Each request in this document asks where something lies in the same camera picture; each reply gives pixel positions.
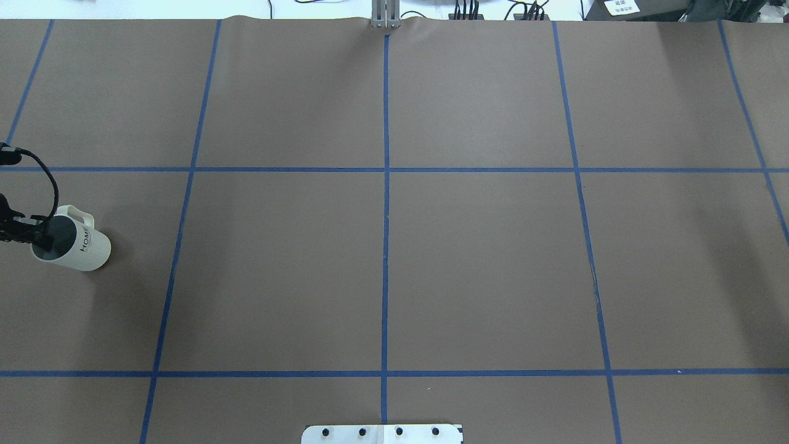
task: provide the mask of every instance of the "metal bracket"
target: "metal bracket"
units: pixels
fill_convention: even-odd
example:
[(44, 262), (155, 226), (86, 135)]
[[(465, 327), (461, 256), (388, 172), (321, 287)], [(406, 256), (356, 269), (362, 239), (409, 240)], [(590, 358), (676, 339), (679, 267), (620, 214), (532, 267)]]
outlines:
[(301, 444), (462, 444), (459, 424), (311, 426)]
[(373, 28), (400, 28), (400, 0), (372, 0)]

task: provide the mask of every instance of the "black cable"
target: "black cable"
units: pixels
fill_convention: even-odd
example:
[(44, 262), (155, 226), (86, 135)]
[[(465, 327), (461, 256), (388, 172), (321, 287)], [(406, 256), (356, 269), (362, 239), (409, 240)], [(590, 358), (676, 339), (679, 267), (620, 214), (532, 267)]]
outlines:
[(32, 152), (29, 152), (27, 149), (17, 148), (17, 152), (20, 154), (24, 154), (28, 157), (31, 157), (33, 160), (35, 160), (36, 163), (41, 167), (41, 169), (44, 170), (44, 173), (50, 179), (50, 182), (52, 182), (52, 190), (54, 191), (54, 202), (52, 203), (52, 210), (50, 211), (50, 215), (47, 216), (47, 219), (44, 221), (44, 223), (49, 222), (50, 219), (52, 219), (52, 217), (54, 216), (54, 212), (58, 209), (58, 199), (60, 198), (60, 192), (58, 191), (58, 184), (54, 181), (54, 177), (52, 177), (52, 173), (50, 173), (49, 168), (47, 168), (47, 166), (44, 165), (44, 162), (42, 162), (37, 155), (33, 154)]
[(507, 15), (505, 15), (505, 16), (504, 16), (504, 20), (506, 20), (506, 19), (510, 18), (510, 13), (512, 12), (512, 10), (513, 10), (513, 9), (515, 9), (515, 6), (518, 6), (518, 5), (523, 5), (523, 15), (524, 15), (524, 17), (525, 17), (525, 15), (526, 15), (526, 11), (528, 10), (528, 8), (529, 8), (529, 5), (528, 5), (528, 4), (526, 4), (526, 3), (524, 3), (524, 2), (515, 2), (515, 3), (513, 3), (513, 4), (512, 4), (512, 6), (510, 6), (510, 8), (508, 9), (508, 11), (507, 11)]
[(424, 18), (427, 18), (427, 16), (425, 16), (423, 13), (421, 13), (419, 11), (405, 11), (404, 13), (400, 14), (400, 18), (402, 18), (404, 15), (406, 15), (408, 13), (415, 13), (415, 14), (418, 14), (418, 15), (424, 17)]

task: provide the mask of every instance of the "white label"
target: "white label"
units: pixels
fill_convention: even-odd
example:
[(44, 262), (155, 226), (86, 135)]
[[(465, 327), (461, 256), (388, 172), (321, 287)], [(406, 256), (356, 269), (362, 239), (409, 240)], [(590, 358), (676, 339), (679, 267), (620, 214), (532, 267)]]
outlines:
[(635, 0), (608, 0), (605, 2), (605, 7), (612, 16), (641, 12)]

